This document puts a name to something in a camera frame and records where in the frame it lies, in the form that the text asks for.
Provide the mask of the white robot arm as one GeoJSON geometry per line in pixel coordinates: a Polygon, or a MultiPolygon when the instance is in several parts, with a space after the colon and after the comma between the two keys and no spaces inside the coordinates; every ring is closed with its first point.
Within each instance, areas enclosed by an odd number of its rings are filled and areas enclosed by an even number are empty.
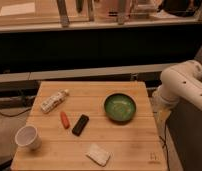
{"type": "Polygon", "coordinates": [[[161,85],[157,88],[158,102],[173,108],[179,98],[192,103],[202,111],[202,65],[196,60],[188,60],[164,69],[161,85]]]}

